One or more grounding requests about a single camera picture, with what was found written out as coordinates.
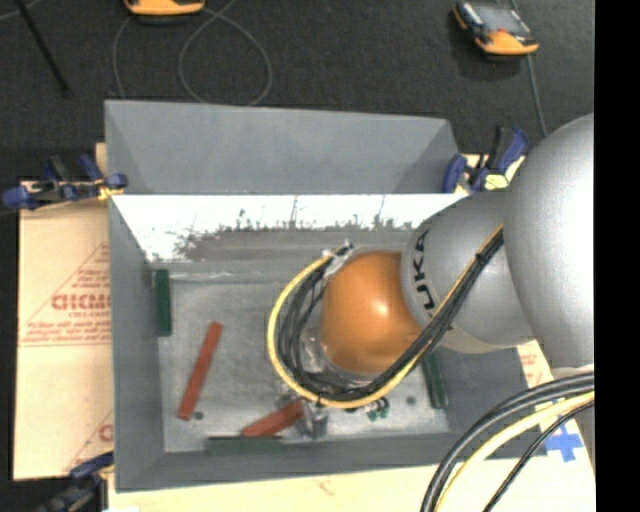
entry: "clamp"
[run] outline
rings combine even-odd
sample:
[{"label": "clamp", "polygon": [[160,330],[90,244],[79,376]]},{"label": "clamp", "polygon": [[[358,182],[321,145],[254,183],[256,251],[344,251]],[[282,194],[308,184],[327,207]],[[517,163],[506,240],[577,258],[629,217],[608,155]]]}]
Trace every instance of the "clamp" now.
[{"label": "clamp", "polygon": [[49,158],[42,180],[10,188],[2,193],[2,202],[8,208],[35,210],[42,206],[91,197],[105,197],[128,185],[124,174],[104,176],[96,162],[86,153],[78,158],[88,179],[74,181],[58,155]]},{"label": "clamp", "polygon": [[468,165],[467,158],[456,154],[445,171],[442,192],[448,194],[462,187],[468,194],[485,190],[488,180],[492,177],[506,179],[509,167],[526,152],[529,137],[519,128],[511,130],[511,138],[505,135],[505,129],[499,126],[493,141],[489,156],[480,158],[475,167]]},{"label": "clamp", "polygon": [[105,480],[100,472],[113,463],[113,452],[107,452],[73,468],[69,473],[73,485],[40,505],[35,512],[79,512],[98,496],[104,500]]}]

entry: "dark carpet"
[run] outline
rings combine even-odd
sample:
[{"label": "dark carpet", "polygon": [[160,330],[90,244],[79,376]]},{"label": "dark carpet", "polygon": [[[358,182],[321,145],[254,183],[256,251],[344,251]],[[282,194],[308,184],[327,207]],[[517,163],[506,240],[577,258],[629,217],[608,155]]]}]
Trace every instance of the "dark carpet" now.
[{"label": "dark carpet", "polygon": [[[490,63],[470,44],[451,0],[237,0],[196,38],[210,13],[149,26],[120,0],[25,3],[74,95],[62,97],[13,0],[0,0],[2,189],[39,176],[53,153],[74,160],[103,140],[105,98],[435,116],[463,152],[488,151],[497,125],[536,144],[594,110],[595,0],[520,0],[540,50],[512,63]],[[32,510],[65,484],[10,481],[16,234],[15,214],[0,212],[3,512]]]}]

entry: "red stick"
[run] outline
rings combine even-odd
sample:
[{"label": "red stick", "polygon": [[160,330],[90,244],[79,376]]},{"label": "red stick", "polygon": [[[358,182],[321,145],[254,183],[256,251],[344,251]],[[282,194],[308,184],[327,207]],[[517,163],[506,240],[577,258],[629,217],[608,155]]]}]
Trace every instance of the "red stick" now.
[{"label": "red stick", "polygon": [[222,334],[222,324],[219,324],[218,322],[211,322],[209,324],[209,329],[207,330],[204,343],[200,348],[200,354],[198,355],[196,364],[193,367],[191,379],[189,379],[187,389],[182,396],[182,403],[178,410],[178,418],[182,420],[191,419],[198,397],[200,396],[200,390],[202,389],[202,385],[207,377],[207,371],[211,364],[213,352],[216,349],[218,340],[220,339],[220,334]]},{"label": "red stick", "polygon": [[242,429],[242,437],[272,436],[293,425],[304,416],[302,400],[286,405],[282,409],[265,416]]}]

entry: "cardboard sheet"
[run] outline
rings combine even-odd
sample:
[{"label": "cardboard sheet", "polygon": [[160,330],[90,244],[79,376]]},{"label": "cardboard sheet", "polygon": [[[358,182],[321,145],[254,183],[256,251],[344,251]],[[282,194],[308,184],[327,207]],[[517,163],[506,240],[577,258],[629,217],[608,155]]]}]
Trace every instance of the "cardboard sheet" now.
[{"label": "cardboard sheet", "polygon": [[106,203],[23,211],[19,237],[13,478],[65,476],[113,448]]}]

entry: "orange device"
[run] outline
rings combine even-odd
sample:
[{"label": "orange device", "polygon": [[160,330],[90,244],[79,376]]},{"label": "orange device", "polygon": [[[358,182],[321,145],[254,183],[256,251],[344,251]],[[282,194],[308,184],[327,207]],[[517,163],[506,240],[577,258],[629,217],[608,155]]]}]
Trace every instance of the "orange device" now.
[{"label": "orange device", "polygon": [[204,9],[206,0],[124,0],[133,14],[149,17],[184,16]]},{"label": "orange device", "polygon": [[350,373],[386,370],[422,330],[405,305],[402,254],[371,251],[348,261],[322,299],[320,343],[329,360]]},{"label": "orange device", "polygon": [[538,49],[531,30],[513,9],[494,3],[458,1],[453,14],[488,57],[521,57]]}]

